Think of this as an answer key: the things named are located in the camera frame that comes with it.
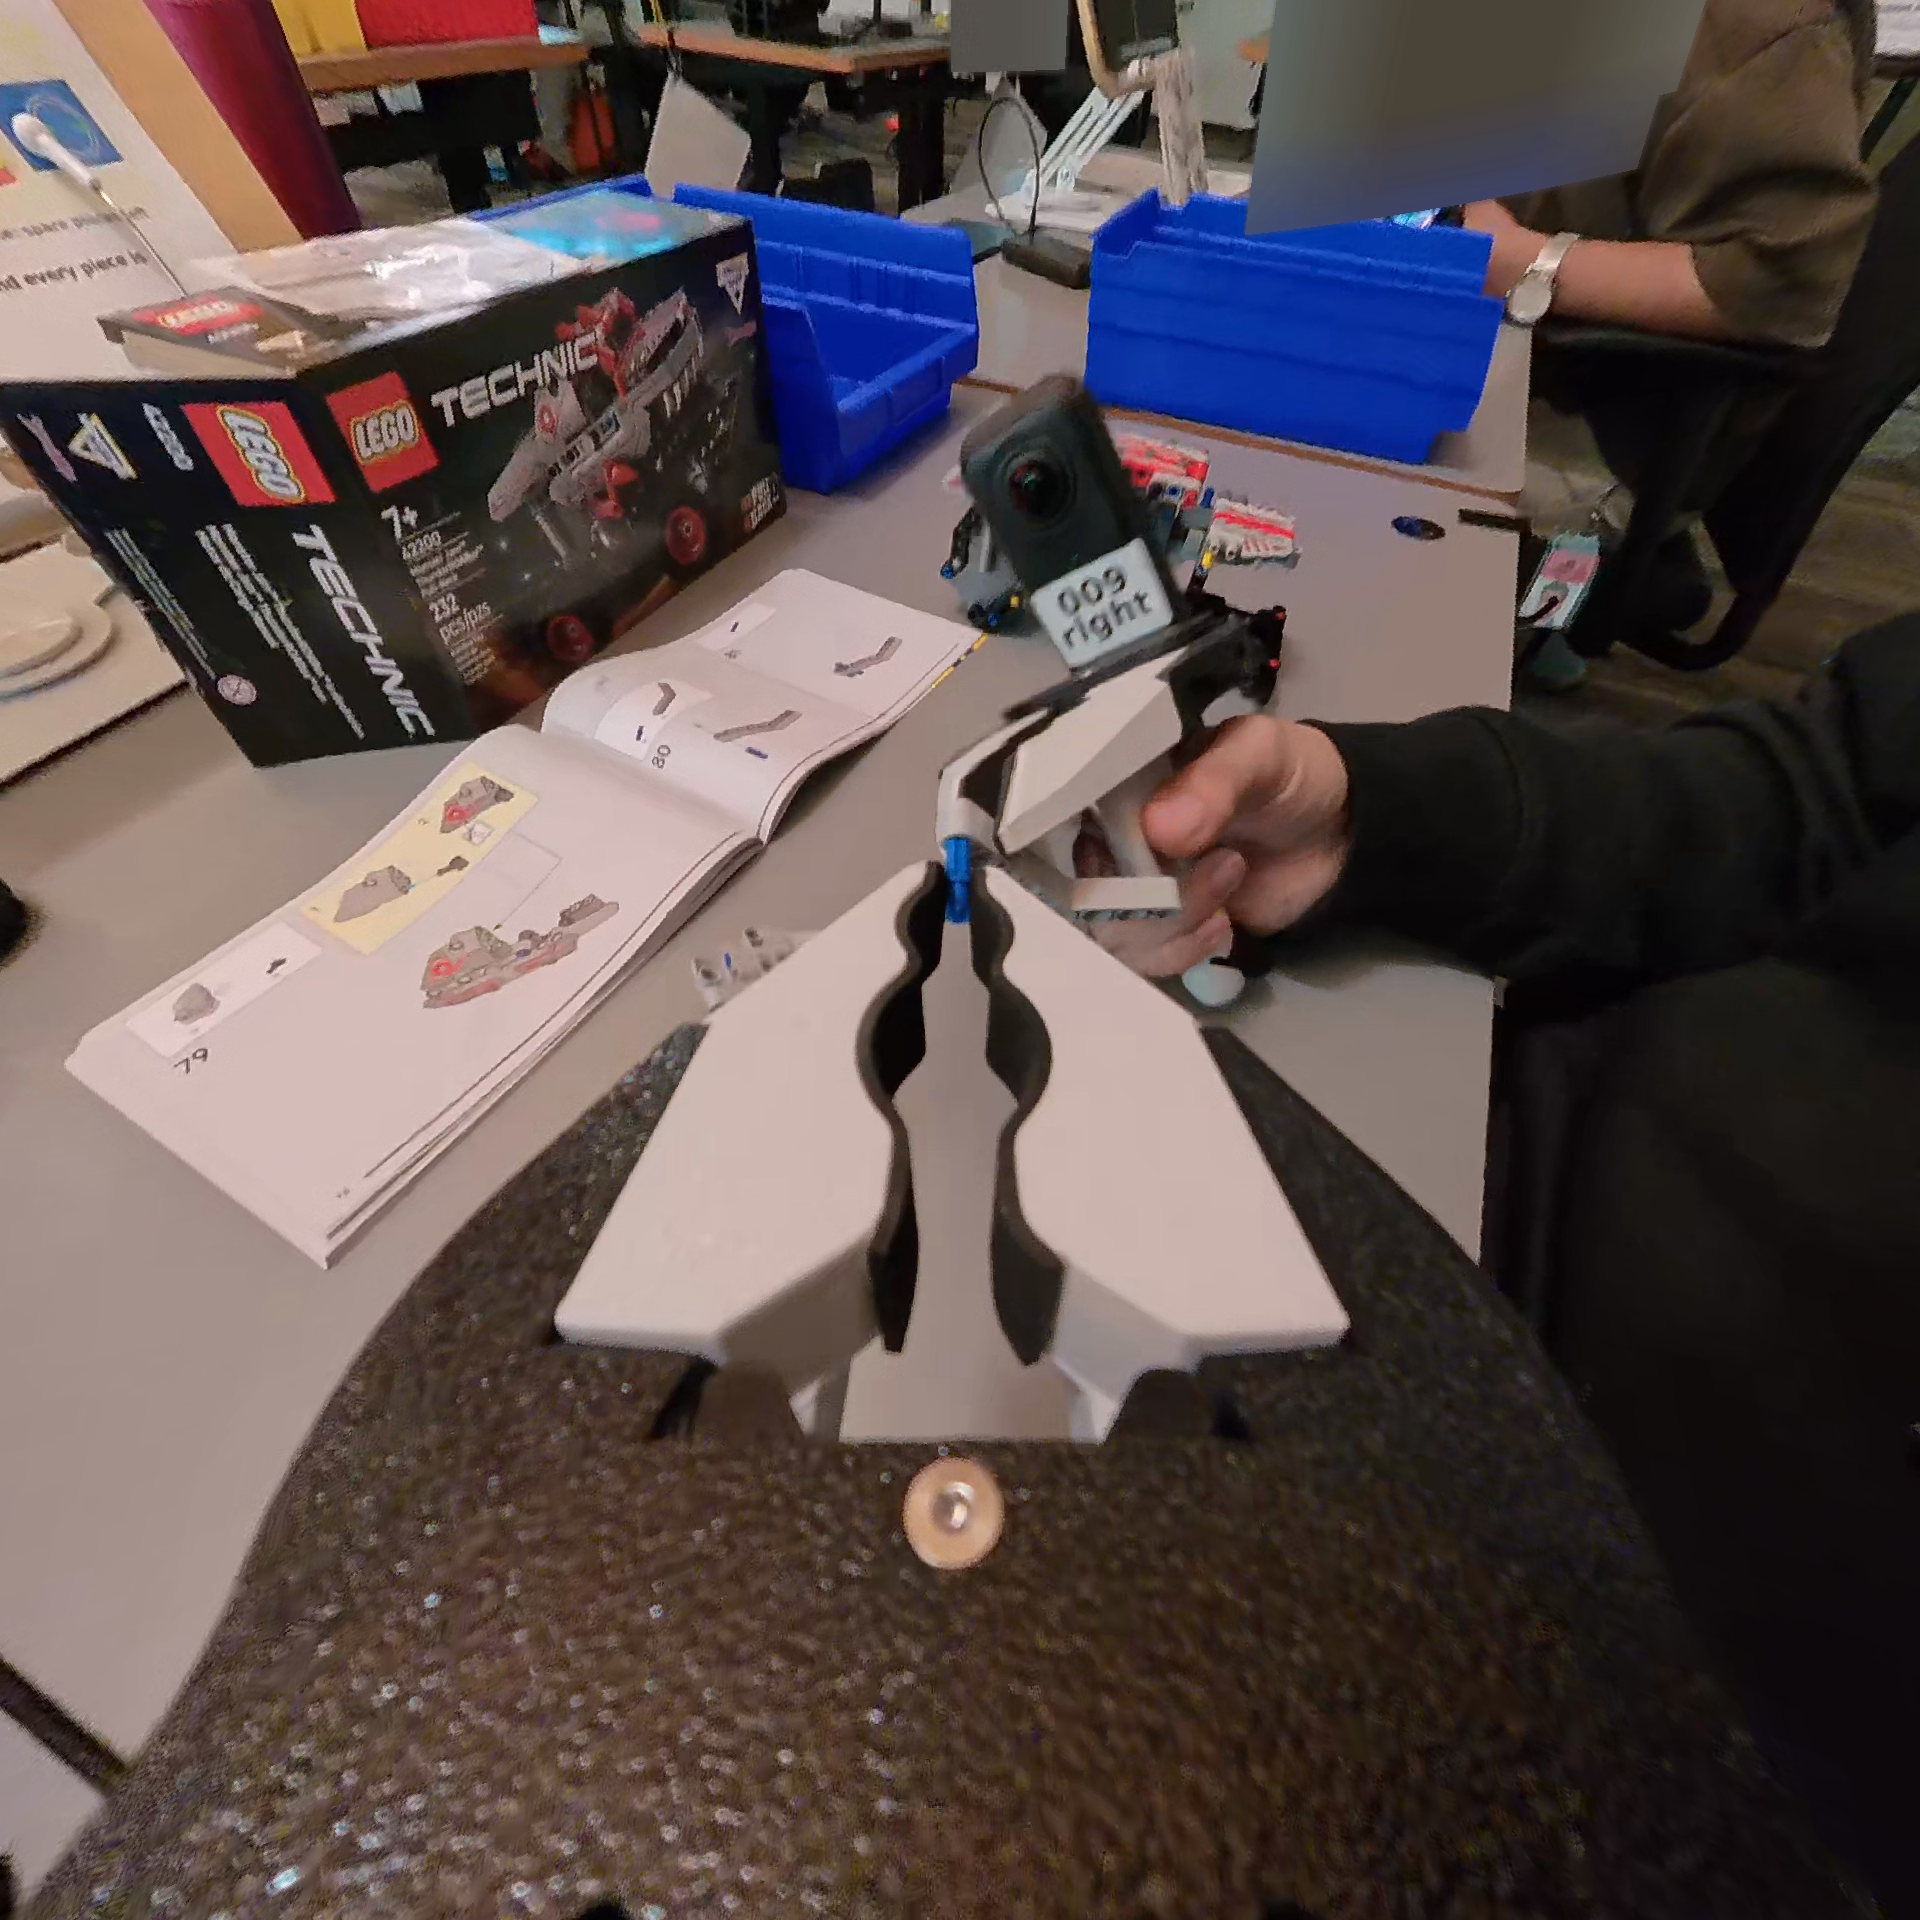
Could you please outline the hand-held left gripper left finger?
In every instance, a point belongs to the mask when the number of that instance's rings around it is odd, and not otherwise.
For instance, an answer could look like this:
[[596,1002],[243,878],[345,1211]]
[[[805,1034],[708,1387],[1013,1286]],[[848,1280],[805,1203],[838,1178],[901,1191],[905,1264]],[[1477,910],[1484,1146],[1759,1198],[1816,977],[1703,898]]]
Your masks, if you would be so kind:
[[921,1230],[901,1083],[947,874],[917,861],[708,1016],[635,1165],[566,1289],[576,1347],[772,1374],[838,1438],[851,1360],[905,1347]]

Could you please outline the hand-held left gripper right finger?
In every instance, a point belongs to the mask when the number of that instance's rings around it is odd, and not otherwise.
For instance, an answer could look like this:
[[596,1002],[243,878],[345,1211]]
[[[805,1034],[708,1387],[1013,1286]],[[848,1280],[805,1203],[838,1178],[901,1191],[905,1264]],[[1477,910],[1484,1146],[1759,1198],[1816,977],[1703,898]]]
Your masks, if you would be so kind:
[[987,1063],[1016,1113],[997,1143],[988,1280],[1020,1361],[1071,1387],[1099,1443],[1151,1373],[1331,1349],[1337,1303],[1216,1041],[1160,985],[1002,870],[974,878]]

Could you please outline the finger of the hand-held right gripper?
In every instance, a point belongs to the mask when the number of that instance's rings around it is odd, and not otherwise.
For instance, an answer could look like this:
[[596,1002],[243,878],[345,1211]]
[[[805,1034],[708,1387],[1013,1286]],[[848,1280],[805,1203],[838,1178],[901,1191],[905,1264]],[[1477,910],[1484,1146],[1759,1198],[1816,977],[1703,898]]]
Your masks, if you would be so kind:
[[1169,689],[1173,664],[1138,664],[1105,680],[1022,738],[1002,788],[997,848],[1020,856],[1040,836],[1136,782],[1183,740],[1183,711]]
[[1074,861],[1090,803],[1090,750],[1063,715],[1029,711],[947,762],[933,798],[933,851],[969,836],[1002,861]]

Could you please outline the grey desk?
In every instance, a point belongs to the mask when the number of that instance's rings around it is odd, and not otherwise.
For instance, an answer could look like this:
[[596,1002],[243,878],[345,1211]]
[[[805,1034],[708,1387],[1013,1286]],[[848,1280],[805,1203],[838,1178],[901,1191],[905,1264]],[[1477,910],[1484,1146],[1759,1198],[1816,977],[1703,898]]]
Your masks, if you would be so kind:
[[[622,646],[688,635],[781,567],[949,610],[943,470],[991,390],[838,497],[791,511]],[[1401,721],[1506,706],[1512,531],[1414,468],[1216,442],[1231,493],[1290,511],[1294,567],[1219,592],[1282,604],[1281,711]],[[330,1266],[220,1194],[91,1098],[62,1063],[135,997],[297,898],[426,788],[452,749],[253,772],[176,692],[3,792],[3,881],[37,910],[3,968],[3,1848],[29,1891],[152,1734],[220,1621],[253,1524],[348,1360],[444,1240],[613,1082],[697,1012],[692,954],[744,923],[820,931],[930,848],[949,755],[1051,683],[1035,638],[988,638],[937,692],[791,803],[777,838],[627,974]],[[905,1356],[851,1365],[843,1438],[1063,1438],[1069,1387],[988,1356],[988,1131],[1010,1098],[965,1055],[987,997],[965,942],[927,991],[937,1051],[905,1083],[917,1153],[921,1303]],[[1468,1254],[1479,1250],[1493,991],[1388,943],[1287,963],[1228,1016]]]

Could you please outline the person's right hand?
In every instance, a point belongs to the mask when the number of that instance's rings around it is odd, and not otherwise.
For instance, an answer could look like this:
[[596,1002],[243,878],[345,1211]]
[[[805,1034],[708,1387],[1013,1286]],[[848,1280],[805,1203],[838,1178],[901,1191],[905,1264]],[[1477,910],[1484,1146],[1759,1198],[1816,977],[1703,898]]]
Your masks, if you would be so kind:
[[1223,721],[1138,809],[1142,844],[1177,874],[1183,906],[1156,923],[1108,931],[1127,969],[1169,979],[1302,920],[1347,860],[1347,772],[1318,728]]

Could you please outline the part-built toy truck chassis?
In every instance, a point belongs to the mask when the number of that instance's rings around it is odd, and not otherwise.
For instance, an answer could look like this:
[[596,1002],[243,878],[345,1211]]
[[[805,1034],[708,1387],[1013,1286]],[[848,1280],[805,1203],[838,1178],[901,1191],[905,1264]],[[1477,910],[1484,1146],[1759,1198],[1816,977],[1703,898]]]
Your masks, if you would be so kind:
[[[1296,523],[1282,511],[1238,501],[1211,486],[1211,457],[1184,442],[1115,432],[1115,457],[1142,504],[1156,551],[1189,567],[1189,595],[1221,565],[1294,565]],[[977,505],[952,523],[943,581],[982,635],[1029,624],[1016,567],[998,556]]]

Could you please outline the grey toy brick assembly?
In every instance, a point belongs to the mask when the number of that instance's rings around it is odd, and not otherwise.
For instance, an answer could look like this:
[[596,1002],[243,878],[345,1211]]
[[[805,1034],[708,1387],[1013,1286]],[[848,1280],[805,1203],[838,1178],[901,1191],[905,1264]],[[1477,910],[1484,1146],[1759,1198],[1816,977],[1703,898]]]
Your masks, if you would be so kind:
[[813,931],[746,923],[716,954],[694,954],[688,969],[702,1009],[708,1016],[717,1012],[733,997],[781,969],[781,963],[786,963],[809,937]]

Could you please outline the white laptop stand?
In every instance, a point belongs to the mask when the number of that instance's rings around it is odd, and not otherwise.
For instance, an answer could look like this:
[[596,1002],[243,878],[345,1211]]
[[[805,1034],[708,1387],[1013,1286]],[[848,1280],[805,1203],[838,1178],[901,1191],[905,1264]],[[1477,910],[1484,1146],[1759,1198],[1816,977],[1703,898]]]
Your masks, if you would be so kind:
[[1184,46],[1138,60],[1115,76],[1115,93],[1094,89],[1048,145],[1035,171],[1016,191],[1016,212],[1026,228],[1077,216],[1077,181],[1083,168],[1114,145],[1115,132],[1151,107],[1162,154],[1162,200],[1184,206],[1211,191],[1205,156],[1205,120],[1196,105],[1196,61]]

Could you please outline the open instruction booklet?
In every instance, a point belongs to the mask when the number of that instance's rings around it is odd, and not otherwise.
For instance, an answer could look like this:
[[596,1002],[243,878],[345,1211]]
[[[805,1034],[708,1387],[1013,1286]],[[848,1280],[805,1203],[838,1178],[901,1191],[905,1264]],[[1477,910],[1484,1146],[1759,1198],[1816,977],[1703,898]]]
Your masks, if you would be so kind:
[[91,1028],[69,1073],[312,1264],[980,632],[786,567],[576,671],[302,898]]

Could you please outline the pink hanging tag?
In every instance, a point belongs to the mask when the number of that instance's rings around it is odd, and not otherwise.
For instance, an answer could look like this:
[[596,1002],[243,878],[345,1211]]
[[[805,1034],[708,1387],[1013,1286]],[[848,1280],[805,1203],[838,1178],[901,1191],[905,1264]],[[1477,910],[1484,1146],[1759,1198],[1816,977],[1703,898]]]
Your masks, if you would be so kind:
[[1517,628],[1563,635],[1597,581],[1601,560],[1597,531],[1554,531],[1523,592]]

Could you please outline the person's black hoodie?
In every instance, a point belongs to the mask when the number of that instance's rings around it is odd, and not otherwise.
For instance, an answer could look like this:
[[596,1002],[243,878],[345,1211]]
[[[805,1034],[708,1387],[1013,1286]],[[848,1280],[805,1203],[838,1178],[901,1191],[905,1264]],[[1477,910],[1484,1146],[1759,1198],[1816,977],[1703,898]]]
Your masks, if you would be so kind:
[[1484,1264],[1829,1845],[1917,1917],[1917,979],[1509,985]]

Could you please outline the black toy set box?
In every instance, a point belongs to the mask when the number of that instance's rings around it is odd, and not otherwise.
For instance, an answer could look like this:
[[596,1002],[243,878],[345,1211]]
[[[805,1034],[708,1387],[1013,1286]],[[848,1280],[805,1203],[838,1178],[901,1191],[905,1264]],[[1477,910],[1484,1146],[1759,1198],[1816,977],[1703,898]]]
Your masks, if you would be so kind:
[[253,766],[466,740],[785,513],[755,228],[588,186],[576,273],[297,376],[3,382],[3,433]]

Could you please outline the clear plastic bag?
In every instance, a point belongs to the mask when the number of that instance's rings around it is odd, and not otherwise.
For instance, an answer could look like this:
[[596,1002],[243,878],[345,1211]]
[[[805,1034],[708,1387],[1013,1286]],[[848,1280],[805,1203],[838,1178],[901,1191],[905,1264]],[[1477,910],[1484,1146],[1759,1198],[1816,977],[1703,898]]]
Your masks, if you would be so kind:
[[576,258],[452,216],[224,255],[199,272],[213,273],[201,291],[101,318],[103,341],[135,369],[297,376],[560,281]]

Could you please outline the magenta roll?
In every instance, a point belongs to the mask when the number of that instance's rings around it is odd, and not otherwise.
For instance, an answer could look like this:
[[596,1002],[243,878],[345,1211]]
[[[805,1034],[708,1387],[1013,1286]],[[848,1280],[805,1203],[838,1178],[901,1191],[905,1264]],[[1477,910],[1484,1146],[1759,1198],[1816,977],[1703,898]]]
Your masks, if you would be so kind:
[[274,5],[146,5],[302,238],[363,226]]

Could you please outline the white poster board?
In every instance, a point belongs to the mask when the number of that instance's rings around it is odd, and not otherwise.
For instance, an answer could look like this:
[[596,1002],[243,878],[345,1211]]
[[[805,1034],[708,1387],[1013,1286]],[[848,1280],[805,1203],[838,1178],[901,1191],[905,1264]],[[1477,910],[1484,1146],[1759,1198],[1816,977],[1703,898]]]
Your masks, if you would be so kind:
[[99,318],[229,246],[59,5],[3,5],[3,359],[111,363]]

